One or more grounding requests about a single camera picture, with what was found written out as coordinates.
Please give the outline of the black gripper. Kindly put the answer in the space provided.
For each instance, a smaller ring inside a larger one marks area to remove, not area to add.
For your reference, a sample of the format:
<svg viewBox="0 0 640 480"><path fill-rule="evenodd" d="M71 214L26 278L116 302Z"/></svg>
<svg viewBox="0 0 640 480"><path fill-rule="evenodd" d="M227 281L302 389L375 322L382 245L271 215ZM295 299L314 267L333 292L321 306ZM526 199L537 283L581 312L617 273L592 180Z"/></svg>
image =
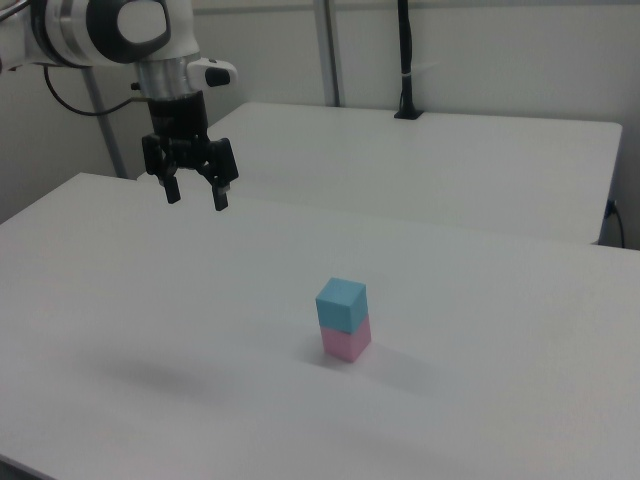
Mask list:
<svg viewBox="0 0 640 480"><path fill-rule="evenodd" d="M168 203L180 200L175 174L179 169L205 170L212 186L214 208L225 210L230 182L238 178L235 156L226 138L213 141L208 136L208 116L201 92L175 99L148 101L153 132L142 138L145 168L163 185Z"/></svg>

